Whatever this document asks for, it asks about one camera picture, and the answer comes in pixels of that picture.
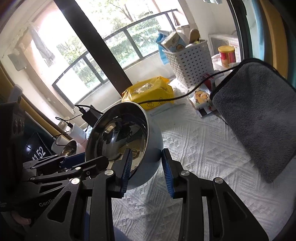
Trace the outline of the person left hand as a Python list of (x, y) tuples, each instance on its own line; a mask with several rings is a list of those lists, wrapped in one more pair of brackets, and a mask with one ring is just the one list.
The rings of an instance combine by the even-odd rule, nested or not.
[(15, 212), (13, 212), (11, 214), (11, 216), (20, 225), (27, 226), (27, 225), (30, 225), (31, 224), (31, 219), (29, 219), (29, 218), (23, 218), (23, 217), (21, 217), (19, 214), (15, 213)]

